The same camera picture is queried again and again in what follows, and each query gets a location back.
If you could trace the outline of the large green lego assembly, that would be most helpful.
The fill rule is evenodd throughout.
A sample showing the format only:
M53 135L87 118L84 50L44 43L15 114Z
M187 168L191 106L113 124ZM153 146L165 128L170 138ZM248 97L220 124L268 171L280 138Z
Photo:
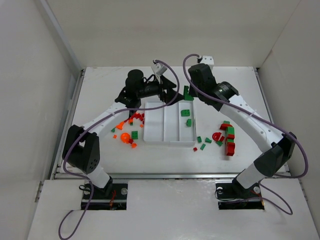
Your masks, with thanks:
M194 97L189 94L189 86L185 85L183 88L183 97L185 101L193 101Z

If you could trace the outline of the red green lego tower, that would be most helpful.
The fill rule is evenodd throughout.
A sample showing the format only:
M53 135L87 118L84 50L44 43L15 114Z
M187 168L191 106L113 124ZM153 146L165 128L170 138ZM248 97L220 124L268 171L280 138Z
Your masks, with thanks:
M226 156L232 157L235 154L236 144L235 144L235 128L231 125L229 121L224 121L220 125L220 130L225 132L225 148L224 153Z

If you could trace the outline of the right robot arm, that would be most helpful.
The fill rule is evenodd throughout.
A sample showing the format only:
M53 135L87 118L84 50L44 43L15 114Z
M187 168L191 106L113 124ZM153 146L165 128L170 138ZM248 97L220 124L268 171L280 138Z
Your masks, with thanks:
M253 109L245 102L230 83L216 82L211 68L204 63L188 69L192 83L200 90L195 95L204 103L213 106L218 112L233 120L255 142L261 155L232 181L232 188L240 198L258 181L272 177L290 159L295 142L278 129L242 112L252 113Z

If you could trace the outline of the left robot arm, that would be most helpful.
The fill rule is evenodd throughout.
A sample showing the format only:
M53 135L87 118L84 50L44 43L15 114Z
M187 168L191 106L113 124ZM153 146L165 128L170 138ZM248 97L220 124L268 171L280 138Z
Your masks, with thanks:
M104 196L111 192L113 179L100 163L100 139L116 124L132 117L143 98L157 96L166 106L183 99L179 82L173 83L162 72L151 78L145 78L139 69L129 71L124 88L105 112L82 126L74 124L68 129L62 152L64 163L80 170L92 182L92 189Z

